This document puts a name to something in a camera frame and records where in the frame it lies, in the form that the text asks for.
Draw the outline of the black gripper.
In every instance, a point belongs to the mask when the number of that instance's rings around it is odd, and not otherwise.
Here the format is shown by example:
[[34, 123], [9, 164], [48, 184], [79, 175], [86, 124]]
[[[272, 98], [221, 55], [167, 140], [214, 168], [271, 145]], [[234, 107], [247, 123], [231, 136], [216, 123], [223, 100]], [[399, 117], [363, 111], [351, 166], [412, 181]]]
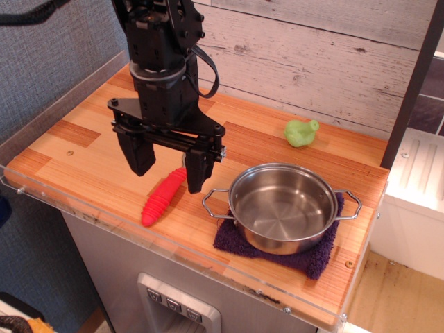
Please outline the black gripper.
[[129, 66], [136, 98], [113, 98], [113, 130], [131, 170], [143, 176], [156, 161], [154, 144], [185, 153], [190, 194], [201, 191], [211, 177], [214, 160], [226, 156], [222, 144], [225, 129], [199, 108], [203, 94], [198, 88], [198, 67], [178, 65], [152, 71]]

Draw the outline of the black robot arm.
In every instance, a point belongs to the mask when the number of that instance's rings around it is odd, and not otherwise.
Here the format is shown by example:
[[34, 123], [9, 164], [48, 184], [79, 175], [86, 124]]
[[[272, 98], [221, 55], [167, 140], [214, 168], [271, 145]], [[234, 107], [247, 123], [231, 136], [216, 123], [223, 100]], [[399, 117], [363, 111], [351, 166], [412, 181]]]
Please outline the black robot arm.
[[129, 70], [138, 96], [113, 98], [113, 130], [130, 168], [144, 175], [155, 163], [156, 145], [185, 153], [190, 193], [201, 191], [215, 162], [225, 157], [225, 128], [199, 108], [213, 97], [198, 86], [198, 59], [212, 59], [197, 45], [204, 38], [204, 16], [192, 1], [114, 1], [126, 35]]

